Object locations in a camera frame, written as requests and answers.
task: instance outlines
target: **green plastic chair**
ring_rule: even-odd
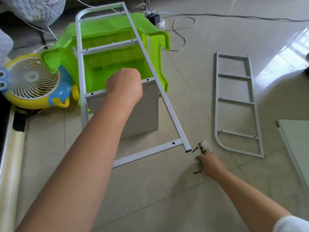
[[[161,46],[168,51],[170,50],[169,34],[158,30],[141,13],[133,13],[130,16],[162,86],[165,92],[167,92],[168,81],[161,70]],[[85,20],[81,22],[81,33],[83,49],[135,38],[126,16]],[[74,54],[74,48],[77,48],[76,24],[72,23],[67,27],[52,49],[45,50],[41,54],[41,61],[52,73],[55,73],[60,65],[63,65],[79,85],[78,61]],[[141,79],[152,77],[138,44],[85,55],[84,66],[87,93],[105,89],[106,80],[123,67],[136,68],[141,74]]]

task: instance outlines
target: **sleeve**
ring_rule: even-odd
[[[308,232],[309,222],[295,216],[287,216],[276,222],[272,232]]]

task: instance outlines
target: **electric fan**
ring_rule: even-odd
[[[25,109],[66,108],[71,93],[79,100],[79,89],[64,66],[51,74],[39,53],[18,57],[0,70],[0,91],[12,104]]]

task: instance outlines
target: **tile floor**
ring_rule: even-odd
[[[128,0],[133,7],[141,2]],[[218,13],[306,19],[309,0],[151,0],[156,11]],[[51,26],[60,35],[74,21],[74,11]],[[293,169],[276,128],[278,119],[309,120],[309,78],[301,73],[309,51],[309,23],[196,16],[194,27],[182,30],[187,45],[179,52],[162,51],[162,69],[169,81],[168,97],[191,146],[206,139],[228,169],[293,214],[309,219],[309,198]],[[171,29],[176,17],[165,18]],[[189,19],[178,26],[192,24]],[[37,32],[27,26],[5,27],[15,42],[11,58],[41,46]],[[52,42],[52,36],[44,35]],[[170,32],[171,48],[183,40]],[[226,151],[214,140],[214,53],[251,56],[265,159]],[[239,62],[226,62],[235,70]],[[248,99],[248,85],[220,81],[225,96]],[[177,135],[159,101],[159,130],[124,140],[117,158],[153,147]],[[219,104],[219,125],[238,132],[255,132],[252,110]],[[50,108],[29,119],[25,143],[17,223],[81,131],[80,110]],[[221,135],[229,147],[256,151],[256,143]],[[182,147],[150,156],[112,171],[94,231],[248,231],[218,185],[200,169],[195,155]]]

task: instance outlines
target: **fan grille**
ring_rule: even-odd
[[[51,74],[39,57],[25,58],[9,69],[12,82],[9,92],[15,97],[34,100],[51,94],[60,82],[60,72]]]

